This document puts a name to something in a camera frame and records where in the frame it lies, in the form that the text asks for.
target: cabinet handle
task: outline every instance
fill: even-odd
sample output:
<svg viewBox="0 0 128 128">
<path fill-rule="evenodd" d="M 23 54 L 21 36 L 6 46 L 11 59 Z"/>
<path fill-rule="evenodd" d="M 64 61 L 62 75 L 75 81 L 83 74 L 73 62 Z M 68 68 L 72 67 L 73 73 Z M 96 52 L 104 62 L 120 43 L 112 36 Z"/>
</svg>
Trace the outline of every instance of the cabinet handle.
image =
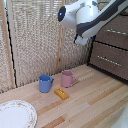
<svg viewBox="0 0 128 128">
<path fill-rule="evenodd" d="M 117 33 L 117 34 L 122 34 L 122 35 L 128 35 L 128 33 L 117 32 L 117 31 L 113 31 L 112 29 L 111 30 L 105 30 L 105 31 L 113 32 L 113 33 Z"/>
<path fill-rule="evenodd" d="M 100 59 L 102 59 L 102 60 L 105 60 L 105 61 L 107 61 L 107 62 L 110 62 L 110 63 L 112 63 L 112 64 L 115 64 L 115 65 L 117 65 L 117 66 L 120 66 L 121 67 L 121 65 L 120 64 L 118 64 L 118 63 L 116 63 L 116 62 L 113 62 L 113 61 L 111 61 L 111 60 L 108 60 L 108 59 L 106 59 L 106 58 L 104 58 L 104 57 L 100 57 L 100 56 L 97 56 L 98 58 L 100 58 Z"/>
</svg>

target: blue cup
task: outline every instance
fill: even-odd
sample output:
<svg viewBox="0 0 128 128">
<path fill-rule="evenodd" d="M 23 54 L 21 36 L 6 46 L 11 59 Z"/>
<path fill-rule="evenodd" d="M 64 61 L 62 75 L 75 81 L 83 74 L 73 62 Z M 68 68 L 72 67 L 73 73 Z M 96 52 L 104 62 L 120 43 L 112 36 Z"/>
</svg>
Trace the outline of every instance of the blue cup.
<svg viewBox="0 0 128 128">
<path fill-rule="evenodd" d="M 39 89 L 41 92 L 46 93 L 49 92 L 52 84 L 53 84 L 54 78 L 48 75 L 41 75 L 39 77 Z"/>
</svg>

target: drawer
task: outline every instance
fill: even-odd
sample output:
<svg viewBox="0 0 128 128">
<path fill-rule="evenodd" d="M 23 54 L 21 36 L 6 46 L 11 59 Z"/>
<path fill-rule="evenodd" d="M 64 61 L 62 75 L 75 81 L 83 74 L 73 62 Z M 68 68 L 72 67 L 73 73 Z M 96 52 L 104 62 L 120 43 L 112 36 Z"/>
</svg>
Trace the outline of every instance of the drawer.
<svg viewBox="0 0 128 128">
<path fill-rule="evenodd" d="M 95 40 L 128 50 L 128 34 L 101 30 L 97 33 Z"/>
<path fill-rule="evenodd" d="M 106 25 L 106 29 L 128 33 L 128 16 L 118 15 Z"/>
<path fill-rule="evenodd" d="M 128 80 L 127 51 L 94 42 L 90 63 Z"/>
</svg>

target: pink cup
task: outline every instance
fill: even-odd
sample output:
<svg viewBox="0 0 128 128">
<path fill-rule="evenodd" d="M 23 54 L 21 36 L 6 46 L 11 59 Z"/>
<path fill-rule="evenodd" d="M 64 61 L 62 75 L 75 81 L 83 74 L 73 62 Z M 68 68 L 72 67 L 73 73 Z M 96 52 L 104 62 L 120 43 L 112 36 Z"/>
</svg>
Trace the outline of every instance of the pink cup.
<svg viewBox="0 0 128 128">
<path fill-rule="evenodd" d="M 70 87 L 74 85 L 77 82 L 77 77 L 73 74 L 73 72 L 69 70 L 62 71 L 61 74 L 61 85 L 63 87 Z"/>
</svg>

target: wood grain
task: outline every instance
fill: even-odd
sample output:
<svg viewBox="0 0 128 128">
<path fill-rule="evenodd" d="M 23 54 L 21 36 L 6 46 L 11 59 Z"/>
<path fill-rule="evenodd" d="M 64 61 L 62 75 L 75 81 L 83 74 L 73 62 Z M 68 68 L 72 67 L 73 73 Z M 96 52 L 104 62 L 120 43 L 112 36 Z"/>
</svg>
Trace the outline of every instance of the wood grain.
<svg viewBox="0 0 128 128">
<path fill-rule="evenodd" d="M 70 88 L 61 86 L 61 74 L 48 93 L 39 91 L 38 82 L 1 94 L 0 104 L 24 100 L 37 112 L 35 128 L 111 128 L 128 102 L 127 84 L 89 66 L 71 69 L 80 81 Z M 61 100 L 54 90 L 61 88 L 69 98 Z"/>
</svg>

